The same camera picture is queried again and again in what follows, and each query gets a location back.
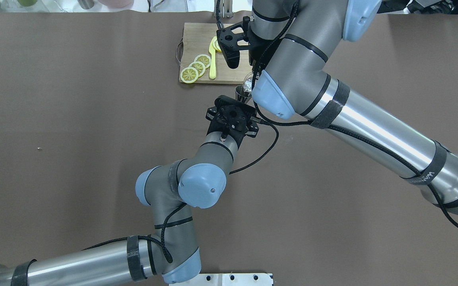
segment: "light blue joint cap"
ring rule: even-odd
[[[252,89],[252,99],[282,119],[289,119],[295,113],[289,100],[266,70],[262,71],[256,86]]]
[[[381,0],[349,0],[345,14],[343,39],[356,42],[378,13]]]
[[[201,163],[193,165],[181,175],[178,192],[190,206],[207,209],[217,203],[225,183],[227,178],[221,168]]]
[[[150,207],[151,205],[146,200],[146,190],[144,189],[144,187],[146,186],[147,178],[149,177],[151,172],[153,172],[153,170],[155,170],[158,167],[160,166],[154,167],[153,169],[147,170],[146,172],[140,174],[137,178],[137,181],[135,182],[135,194],[139,198],[139,201],[143,205],[148,207]]]
[[[167,284],[181,283],[189,281],[200,273],[199,248],[192,256],[185,260],[180,266],[162,275]]]

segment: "lemon slice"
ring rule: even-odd
[[[194,62],[201,62],[204,65],[204,67],[209,68],[210,67],[211,58],[207,54],[200,54],[200,55],[196,56],[196,59],[194,60]]]
[[[213,42],[213,47],[215,48],[216,51],[222,52],[222,50],[220,49],[220,46],[218,45],[218,40],[215,40]]]
[[[196,69],[198,71],[199,77],[201,77],[206,71],[206,67],[201,62],[193,62],[189,65],[189,67]]]
[[[180,72],[180,80],[184,83],[193,83],[199,78],[198,71],[193,67],[184,68]]]

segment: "wooden cutting board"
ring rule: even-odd
[[[211,39],[216,36],[217,25],[206,23],[185,23],[183,29],[183,56],[181,58],[180,71],[188,67],[196,56],[199,54],[207,54],[210,56],[208,48]],[[237,69],[229,69],[225,63],[222,53],[216,53],[216,68],[217,77],[210,79],[209,68],[203,76],[195,83],[218,83],[226,85],[241,85],[245,76],[252,71],[252,67],[248,64],[248,51],[240,52],[240,65]]]

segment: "yellow plastic spoon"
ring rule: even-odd
[[[208,51],[210,52],[210,56],[211,56],[211,63],[210,63],[210,78],[211,79],[215,79],[217,77],[217,67],[215,64],[215,57],[217,55],[216,55],[216,50],[214,48],[216,41],[217,41],[217,36],[214,36],[211,39],[210,47],[208,49]]]

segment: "brown tabletop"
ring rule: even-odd
[[[214,19],[0,13],[0,264],[153,232],[136,178],[193,156],[206,109],[234,94],[178,82],[184,22]],[[458,152],[458,16],[379,15],[326,71]],[[458,285],[458,229],[416,187],[327,132],[280,131],[218,204],[194,210],[203,272],[269,272],[281,286]],[[235,165],[273,136],[263,127],[245,139]]]

